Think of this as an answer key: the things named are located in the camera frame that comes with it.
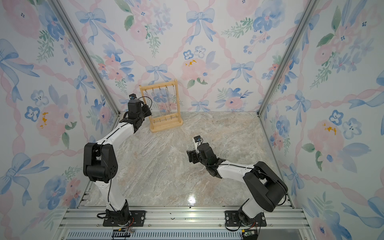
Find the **wooden jewelry display stand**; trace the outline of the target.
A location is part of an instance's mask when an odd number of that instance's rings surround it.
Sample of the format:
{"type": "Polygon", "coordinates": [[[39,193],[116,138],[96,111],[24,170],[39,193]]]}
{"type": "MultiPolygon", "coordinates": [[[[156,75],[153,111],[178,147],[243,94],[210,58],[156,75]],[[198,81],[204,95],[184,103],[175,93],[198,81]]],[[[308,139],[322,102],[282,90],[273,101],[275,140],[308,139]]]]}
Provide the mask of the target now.
{"type": "Polygon", "coordinates": [[[183,125],[178,81],[140,86],[144,102],[149,105],[150,130],[153,133],[183,125]]]}

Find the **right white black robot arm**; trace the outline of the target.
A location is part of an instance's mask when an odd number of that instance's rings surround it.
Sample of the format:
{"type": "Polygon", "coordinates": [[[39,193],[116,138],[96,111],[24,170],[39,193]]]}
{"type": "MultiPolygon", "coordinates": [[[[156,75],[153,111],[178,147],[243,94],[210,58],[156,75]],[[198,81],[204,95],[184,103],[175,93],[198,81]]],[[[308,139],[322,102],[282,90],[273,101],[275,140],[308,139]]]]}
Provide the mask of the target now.
{"type": "Polygon", "coordinates": [[[195,149],[187,151],[189,162],[202,164],[212,177],[243,183],[252,195],[238,210],[241,226],[256,225],[264,212],[273,212],[287,200],[288,187],[265,163],[242,165],[218,158],[211,146],[195,141],[195,149]]]}

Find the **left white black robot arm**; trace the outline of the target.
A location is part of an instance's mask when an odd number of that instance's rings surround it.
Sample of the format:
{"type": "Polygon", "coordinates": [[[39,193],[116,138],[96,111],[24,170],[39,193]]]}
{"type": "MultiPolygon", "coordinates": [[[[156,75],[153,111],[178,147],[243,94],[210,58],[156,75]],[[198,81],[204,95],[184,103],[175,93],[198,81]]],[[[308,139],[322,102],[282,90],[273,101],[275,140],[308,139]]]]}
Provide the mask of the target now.
{"type": "Polygon", "coordinates": [[[115,150],[130,136],[137,132],[146,117],[151,116],[150,107],[130,95],[128,111],[115,129],[95,143],[87,143],[84,147],[83,172],[91,182],[95,183],[106,202],[104,213],[98,218],[121,227],[130,227],[134,217],[130,213],[128,201],[123,197],[117,179],[118,161],[115,150]]]}

